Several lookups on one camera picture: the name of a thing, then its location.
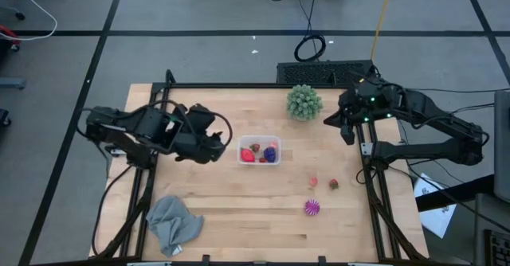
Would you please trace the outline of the black perforated computer case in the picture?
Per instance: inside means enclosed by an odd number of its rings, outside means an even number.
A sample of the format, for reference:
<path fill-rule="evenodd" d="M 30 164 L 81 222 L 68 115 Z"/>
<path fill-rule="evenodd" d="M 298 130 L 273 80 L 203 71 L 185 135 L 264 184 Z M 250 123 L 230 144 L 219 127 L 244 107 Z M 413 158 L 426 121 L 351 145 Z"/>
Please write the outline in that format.
<path fill-rule="evenodd" d="M 373 69 L 371 60 L 279 63 L 278 84 L 350 86 Z"/>

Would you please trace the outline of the grey furniture foot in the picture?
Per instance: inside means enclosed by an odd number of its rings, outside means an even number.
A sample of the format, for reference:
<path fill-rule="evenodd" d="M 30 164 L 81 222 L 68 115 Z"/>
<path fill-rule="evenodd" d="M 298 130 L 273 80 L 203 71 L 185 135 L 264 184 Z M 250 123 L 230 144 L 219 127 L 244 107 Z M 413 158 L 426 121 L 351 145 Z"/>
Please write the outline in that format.
<path fill-rule="evenodd" d="M 0 77 L 0 88 L 16 88 L 22 90 L 26 87 L 26 80 L 16 77 Z"/>

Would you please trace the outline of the green potted plant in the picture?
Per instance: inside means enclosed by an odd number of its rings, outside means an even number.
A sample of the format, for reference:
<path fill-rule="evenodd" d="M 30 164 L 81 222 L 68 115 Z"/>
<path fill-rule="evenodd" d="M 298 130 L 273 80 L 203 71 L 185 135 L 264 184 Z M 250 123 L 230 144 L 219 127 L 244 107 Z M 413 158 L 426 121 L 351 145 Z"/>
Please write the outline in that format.
<path fill-rule="evenodd" d="M 295 85 L 287 95 L 286 109 L 292 119 L 299 121 L 316 119 L 323 107 L 322 97 L 309 85 Z"/>

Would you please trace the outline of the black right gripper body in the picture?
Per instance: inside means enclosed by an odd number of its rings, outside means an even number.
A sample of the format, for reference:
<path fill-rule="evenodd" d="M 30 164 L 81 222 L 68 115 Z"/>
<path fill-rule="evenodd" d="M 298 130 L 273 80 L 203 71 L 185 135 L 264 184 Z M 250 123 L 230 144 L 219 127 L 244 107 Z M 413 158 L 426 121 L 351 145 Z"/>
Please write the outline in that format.
<path fill-rule="evenodd" d="M 341 137 L 347 145 L 353 145 L 355 142 L 353 127 L 367 121 L 363 101 L 358 97 L 354 89 L 348 89 L 339 96 L 339 110 Z"/>

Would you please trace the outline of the black keyboard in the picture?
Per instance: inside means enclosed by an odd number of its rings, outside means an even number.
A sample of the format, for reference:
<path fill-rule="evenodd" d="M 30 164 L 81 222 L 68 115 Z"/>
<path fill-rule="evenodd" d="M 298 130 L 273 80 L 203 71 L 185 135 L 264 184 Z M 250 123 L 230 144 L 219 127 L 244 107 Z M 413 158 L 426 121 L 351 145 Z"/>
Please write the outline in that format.
<path fill-rule="evenodd" d="M 510 266 L 510 234 L 484 231 L 484 265 Z"/>

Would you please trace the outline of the black floor bar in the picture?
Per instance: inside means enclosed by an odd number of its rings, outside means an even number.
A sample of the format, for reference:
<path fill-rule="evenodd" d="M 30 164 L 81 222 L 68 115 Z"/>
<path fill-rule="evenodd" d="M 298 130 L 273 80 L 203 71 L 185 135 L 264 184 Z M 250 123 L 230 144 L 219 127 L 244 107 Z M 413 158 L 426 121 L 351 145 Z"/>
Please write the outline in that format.
<path fill-rule="evenodd" d="M 435 190 L 415 199 L 419 212 L 439 209 L 447 205 L 472 201 L 478 194 L 494 194 L 494 175 L 490 174 L 477 178 L 471 182 L 461 183 L 457 186 Z"/>

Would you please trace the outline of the black aluminium table frame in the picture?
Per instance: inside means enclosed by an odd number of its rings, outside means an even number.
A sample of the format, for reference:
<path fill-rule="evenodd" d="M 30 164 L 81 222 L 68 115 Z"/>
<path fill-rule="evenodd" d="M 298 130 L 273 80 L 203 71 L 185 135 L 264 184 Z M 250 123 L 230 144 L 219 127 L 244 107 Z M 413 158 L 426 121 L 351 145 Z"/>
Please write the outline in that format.
<path fill-rule="evenodd" d="M 151 178 L 152 201 L 174 195 L 205 218 L 199 237 L 185 244 L 173 263 L 204 256 L 214 262 L 291 263 L 403 258 L 403 248 L 369 203 L 359 146 L 348 146 L 321 119 L 291 120 L 285 111 L 288 92 L 289 86 L 275 83 L 178 83 L 165 92 L 156 84 L 132 85 L 127 110 L 160 98 L 199 102 L 228 119 L 232 143 L 207 165 L 160 156 L 155 170 L 127 170 L 124 160 L 116 158 L 96 233 L 97 250 L 106 249 Z M 244 135 L 279 137 L 280 164 L 241 165 L 237 144 Z M 315 187 L 311 177 L 318 179 Z M 337 190 L 329 187 L 333 178 Z M 315 216 L 304 212 L 309 199 L 320 203 Z"/>

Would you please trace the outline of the white paper sheet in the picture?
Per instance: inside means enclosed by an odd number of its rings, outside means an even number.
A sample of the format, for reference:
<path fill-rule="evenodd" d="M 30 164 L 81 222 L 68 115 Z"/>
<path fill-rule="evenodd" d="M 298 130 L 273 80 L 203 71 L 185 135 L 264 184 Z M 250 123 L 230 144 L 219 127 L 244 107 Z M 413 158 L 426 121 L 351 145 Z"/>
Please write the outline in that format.
<path fill-rule="evenodd" d="M 444 186 L 433 181 L 426 174 L 421 173 L 417 181 L 414 183 L 414 196 L 419 198 L 423 195 L 443 189 Z M 439 209 L 420 212 L 419 218 L 422 226 L 439 238 L 443 238 L 446 230 L 448 229 L 449 223 L 451 222 L 456 206 L 456 204 L 452 204 L 443 206 Z"/>

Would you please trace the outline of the clear plastic tupperware container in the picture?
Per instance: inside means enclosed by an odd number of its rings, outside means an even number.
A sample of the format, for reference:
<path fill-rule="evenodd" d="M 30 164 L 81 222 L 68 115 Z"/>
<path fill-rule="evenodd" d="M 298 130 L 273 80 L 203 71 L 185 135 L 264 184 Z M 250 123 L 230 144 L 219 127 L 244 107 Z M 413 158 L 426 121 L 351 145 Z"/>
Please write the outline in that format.
<path fill-rule="evenodd" d="M 270 143 L 271 142 L 277 142 L 278 143 L 278 148 L 276 148 L 277 150 L 277 158 L 276 158 L 276 161 L 273 162 L 273 163 L 270 163 L 270 162 L 264 162 L 264 163 L 261 163 L 259 162 L 259 158 L 264 158 L 264 155 L 263 155 L 263 152 L 264 152 L 264 149 L 267 148 L 267 147 L 270 147 Z M 240 158 L 240 151 L 242 148 L 246 148 L 246 149 L 250 149 L 249 146 L 251 144 L 254 144 L 254 143 L 258 143 L 260 145 L 260 150 L 255 153 L 255 157 L 256 157 L 256 161 L 255 162 L 242 162 L 241 161 L 241 158 Z M 282 144 L 281 144 L 281 140 L 279 137 L 275 136 L 275 135 L 244 135 L 242 136 L 239 140 L 238 140 L 238 144 L 237 144 L 237 161 L 241 164 L 241 165 L 247 165 L 247 166 L 276 166 L 276 165 L 279 165 L 281 163 L 281 160 L 282 160 L 282 151 L 283 151 L 283 147 L 282 147 Z"/>

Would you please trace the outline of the red cart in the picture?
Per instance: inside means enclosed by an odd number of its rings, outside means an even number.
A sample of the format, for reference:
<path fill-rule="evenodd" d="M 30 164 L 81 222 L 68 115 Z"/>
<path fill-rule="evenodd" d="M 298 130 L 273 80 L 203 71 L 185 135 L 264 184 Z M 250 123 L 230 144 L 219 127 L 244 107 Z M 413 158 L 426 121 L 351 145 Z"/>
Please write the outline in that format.
<path fill-rule="evenodd" d="M 10 53 L 18 52 L 20 44 L 21 42 L 15 33 L 0 25 L 0 62 L 6 59 Z"/>

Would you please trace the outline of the purple white striped ball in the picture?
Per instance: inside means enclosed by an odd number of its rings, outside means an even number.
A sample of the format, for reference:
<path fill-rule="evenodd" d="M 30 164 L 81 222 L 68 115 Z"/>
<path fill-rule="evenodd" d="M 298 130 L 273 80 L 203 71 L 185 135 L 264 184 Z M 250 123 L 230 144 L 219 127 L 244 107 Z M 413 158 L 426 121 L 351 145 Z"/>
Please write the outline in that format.
<path fill-rule="evenodd" d="M 309 199 L 304 204 L 304 212 L 308 216 L 315 216 L 320 212 L 320 203 L 316 199 Z"/>

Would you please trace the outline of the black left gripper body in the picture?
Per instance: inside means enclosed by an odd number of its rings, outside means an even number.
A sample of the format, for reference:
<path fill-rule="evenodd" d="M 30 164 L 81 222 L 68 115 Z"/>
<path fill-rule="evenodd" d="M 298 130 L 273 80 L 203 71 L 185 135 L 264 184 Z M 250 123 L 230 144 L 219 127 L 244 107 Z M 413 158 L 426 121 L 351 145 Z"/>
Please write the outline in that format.
<path fill-rule="evenodd" d="M 216 151 L 211 150 L 215 146 L 216 141 L 211 136 L 179 133 L 174 140 L 174 151 L 177 154 L 175 161 L 191 160 L 198 164 L 215 162 Z"/>

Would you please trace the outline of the grey cloth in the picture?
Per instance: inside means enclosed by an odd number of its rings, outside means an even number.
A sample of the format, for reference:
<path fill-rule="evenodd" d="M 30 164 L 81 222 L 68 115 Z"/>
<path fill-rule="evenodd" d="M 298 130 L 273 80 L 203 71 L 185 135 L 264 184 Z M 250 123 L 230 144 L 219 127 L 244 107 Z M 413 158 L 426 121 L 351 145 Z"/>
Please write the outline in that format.
<path fill-rule="evenodd" d="M 204 216 L 193 215 L 176 196 L 160 198 L 145 217 L 151 232 L 159 240 L 160 252 L 166 257 L 182 252 L 182 245 L 198 238 Z"/>

